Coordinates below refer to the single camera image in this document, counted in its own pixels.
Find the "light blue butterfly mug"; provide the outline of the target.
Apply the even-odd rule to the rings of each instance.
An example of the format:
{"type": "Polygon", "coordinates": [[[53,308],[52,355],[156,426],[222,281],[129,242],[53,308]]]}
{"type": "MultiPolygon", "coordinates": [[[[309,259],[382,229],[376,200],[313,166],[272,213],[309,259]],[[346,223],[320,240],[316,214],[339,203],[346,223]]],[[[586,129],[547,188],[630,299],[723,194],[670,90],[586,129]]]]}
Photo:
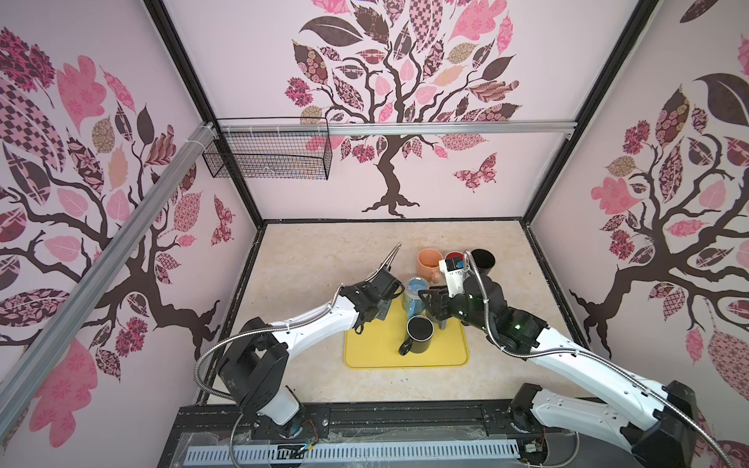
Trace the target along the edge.
{"type": "Polygon", "coordinates": [[[423,278],[414,277],[407,282],[402,296],[402,306],[407,313],[408,319],[423,314],[425,304],[419,296],[419,293],[428,288],[429,284],[423,278]]]}

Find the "small white mug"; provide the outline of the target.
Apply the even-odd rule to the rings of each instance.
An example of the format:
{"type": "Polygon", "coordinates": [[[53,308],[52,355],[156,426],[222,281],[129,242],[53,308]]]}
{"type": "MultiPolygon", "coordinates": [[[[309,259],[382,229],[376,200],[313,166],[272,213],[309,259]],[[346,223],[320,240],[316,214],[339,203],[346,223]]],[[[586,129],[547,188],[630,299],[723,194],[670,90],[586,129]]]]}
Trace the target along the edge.
{"type": "Polygon", "coordinates": [[[462,267],[462,265],[464,265],[464,254],[460,252],[450,252],[446,255],[445,261],[452,262],[455,265],[462,267]]]}

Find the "black mug white rim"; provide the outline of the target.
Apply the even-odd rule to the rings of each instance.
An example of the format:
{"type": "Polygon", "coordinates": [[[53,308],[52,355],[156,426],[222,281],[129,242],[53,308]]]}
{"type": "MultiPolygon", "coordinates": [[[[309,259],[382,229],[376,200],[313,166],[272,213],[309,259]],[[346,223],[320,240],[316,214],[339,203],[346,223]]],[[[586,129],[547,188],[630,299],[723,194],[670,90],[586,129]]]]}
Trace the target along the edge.
{"type": "Polygon", "coordinates": [[[415,316],[407,321],[406,337],[398,353],[406,356],[409,353],[423,354],[430,346],[434,335],[433,323],[424,316],[415,316]]]}

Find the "cream and peach mug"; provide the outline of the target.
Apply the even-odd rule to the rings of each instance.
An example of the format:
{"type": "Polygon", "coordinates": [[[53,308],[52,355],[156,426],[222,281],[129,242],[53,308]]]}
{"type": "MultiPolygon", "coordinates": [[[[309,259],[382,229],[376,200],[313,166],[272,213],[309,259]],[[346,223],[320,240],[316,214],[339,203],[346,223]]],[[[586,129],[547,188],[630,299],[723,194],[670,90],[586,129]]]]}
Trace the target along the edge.
{"type": "Polygon", "coordinates": [[[417,254],[417,276],[423,278],[430,285],[438,285],[442,281],[440,261],[443,255],[435,249],[422,249],[417,254]]]}

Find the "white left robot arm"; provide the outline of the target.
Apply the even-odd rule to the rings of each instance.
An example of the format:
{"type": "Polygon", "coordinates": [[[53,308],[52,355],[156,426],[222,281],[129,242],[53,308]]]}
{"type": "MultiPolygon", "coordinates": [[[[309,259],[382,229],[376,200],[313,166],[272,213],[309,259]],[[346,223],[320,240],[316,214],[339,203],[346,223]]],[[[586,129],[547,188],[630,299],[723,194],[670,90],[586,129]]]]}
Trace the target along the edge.
{"type": "Polygon", "coordinates": [[[302,404],[281,389],[287,365],[320,341],[366,323],[390,308],[404,292],[388,270],[350,286],[342,286],[328,303],[283,322],[256,318],[227,344],[218,361],[218,377],[242,415],[264,415],[283,426],[298,418],[302,404]]]}

